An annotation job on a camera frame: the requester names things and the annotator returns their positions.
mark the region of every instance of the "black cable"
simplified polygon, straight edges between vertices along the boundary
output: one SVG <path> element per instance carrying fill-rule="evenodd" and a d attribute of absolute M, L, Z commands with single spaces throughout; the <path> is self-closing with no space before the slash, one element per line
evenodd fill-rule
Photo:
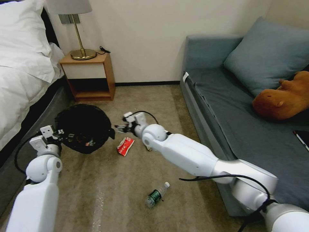
<path fill-rule="evenodd" d="M 159 124 L 159 123 L 158 123 L 158 120 L 157 120 L 157 119 L 156 119 L 156 118 L 155 118 L 155 117 L 154 117 L 151 113 L 149 113 L 149 112 L 147 112 L 147 111 L 136 111 L 136 112 L 132 113 L 131 115 L 136 114 L 136 113 L 140 113 L 140 112 L 143 112 L 143 113 L 149 114 L 151 117 L 153 117 L 153 118 L 154 118 L 155 122 L 156 122 L 157 124 Z"/>
<path fill-rule="evenodd" d="M 259 181 L 257 181 L 256 179 L 253 179 L 251 177 L 248 176 L 244 176 L 244 175 L 233 175 L 233 174 L 227 174 L 227 175 L 219 175 L 219 176 L 210 176 L 210 177 L 196 177 L 194 179 L 183 179 L 183 178 L 179 178 L 182 181 L 200 181 L 200 180 L 207 180 L 207 179 L 216 179 L 216 178 L 223 178 L 223 177 L 239 177 L 239 178 L 245 178 L 245 179 L 249 179 L 253 182 L 256 182 L 258 185 L 260 185 L 266 192 L 267 194 L 267 199 L 263 202 L 263 204 L 257 208 L 257 210 L 255 210 L 253 213 L 251 213 L 246 220 L 244 221 L 244 223 L 241 225 L 241 227 L 239 228 L 238 232 L 242 232 L 244 230 L 244 228 L 251 222 L 253 221 L 253 219 L 256 218 L 256 216 L 260 213 L 260 211 L 264 211 L 266 210 L 266 207 L 269 206 L 272 203 L 277 203 L 276 200 L 270 199 L 270 193 L 268 191 L 268 189 Z"/>
<path fill-rule="evenodd" d="M 18 171 L 20 171 L 22 174 L 26 174 L 26 172 L 25 172 L 24 170 L 22 170 L 22 169 L 19 167 L 19 165 L 18 165 L 18 162 L 17 162 L 17 161 L 18 161 L 18 153 L 19 153 L 19 151 L 22 149 L 22 147 L 26 144 L 26 142 L 28 142 L 30 139 L 32 139 L 32 138 L 38 136 L 39 134 L 40 134 L 40 133 L 37 132 L 35 135 L 31 136 L 30 138 L 27 138 L 27 139 L 18 147 L 18 149 L 17 149 L 17 151 L 16 151 L 16 153 L 15 153 L 15 156 L 14 156 L 14 165 L 15 165 L 16 169 L 17 169 Z"/>
<path fill-rule="evenodd" d="M 100 46 L 100 50 L 101 51 L 104 51 L 104 53 L 110 53 L 110 51 L 109 50 L 106 50 L 104 47 L 102 47 L 102 46 Z"/>
<path fill-rule="evenodd" d="M 253 179 L 251 177 L 244 176 L 244 175 L 227 174 L 227 175 L 210 176 L 210 177 L 197 177 L 197 178 L 194 178 L 194 179 L 183 179 L 183 178 L 179 178 L 179 179 L 182 180 L 182 181 L 200 181 L 200 180 L 217 179 L 217 178 L 223 178 L 223 177 L 240 177 L 240 178 L 252 180 L 252 181 L 256 182 L 258 185 L 260 185 L 265 190 L 265 192 L 267 194 L 267 200 L 270 199 L 270 193 L 269 193 L 268 189 L 261 182 L 257 181 L 256 179 Z"/>

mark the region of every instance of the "green bottle label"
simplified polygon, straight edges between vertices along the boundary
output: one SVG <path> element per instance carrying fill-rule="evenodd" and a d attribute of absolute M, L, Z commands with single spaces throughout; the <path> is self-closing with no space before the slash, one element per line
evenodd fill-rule
<path fill-rule="evenodd" d="M 156 189 L 152 193 L 150 193 L 149 196 L 154 200 L 155 203 L 158 203 L 162 198 L 160 192 Z"/>

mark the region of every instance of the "brass lamp base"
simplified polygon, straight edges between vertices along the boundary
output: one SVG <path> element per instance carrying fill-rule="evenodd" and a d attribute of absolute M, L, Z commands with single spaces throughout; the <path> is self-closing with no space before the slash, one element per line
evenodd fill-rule
<path fill-rule="evenodd" d="M 97 52 L 91 49 L 85 49 L 85 54 L 82 54 L 81 49 L 71 51 L 71 58 L 74 60 L 89 60 L 97 56 Z"/>

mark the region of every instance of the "bed frame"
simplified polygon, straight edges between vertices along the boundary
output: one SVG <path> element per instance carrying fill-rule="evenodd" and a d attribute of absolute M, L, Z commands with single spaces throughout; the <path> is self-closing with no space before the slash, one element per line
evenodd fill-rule
<path fill-rule="evenodd" d="M 0 4 L 7 2 L 10 1 L 0 0 Z M 48 41 L 59 46 L 45 9 L 43 9 L 41 17 L 45 24 Z M 16 150 L 22 142 L 35 134 L 40 127 L 54 125 L 54 118 L 57 114 L 70 104 L 71 96 L 69 93 L 65 78 L 53 83 L 42 98 L 30 107 L 29 113 L 22 122 L 20 132 L 0 151 L 0 215 L 4 213 L 25 180 L 25 175 L 20 173 L 14 166 Z M 33 148 L 29 144 L 25 144 L 20 150 L 18 163 L 25 169 L 34 157 L 35 151 Z"/>

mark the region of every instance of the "table lamp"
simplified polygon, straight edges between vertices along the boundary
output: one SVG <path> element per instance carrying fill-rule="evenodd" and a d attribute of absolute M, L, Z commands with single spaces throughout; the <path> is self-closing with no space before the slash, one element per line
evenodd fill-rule
<path fill-rule="evenodd" d="M 88 0 L 47 0 L 47 10 L 51 14 L 71 15 L 76 30 L 77 38 L 80 43 L 80 50 L 71 51 L 71 57 L 75 60 L 88 60 L 96 57 L 97 53 L 91 49 L 84 49 L 80 40 L 80 34 L 74 20 L 74 14 L 84 14 L 92 11 Z"/>

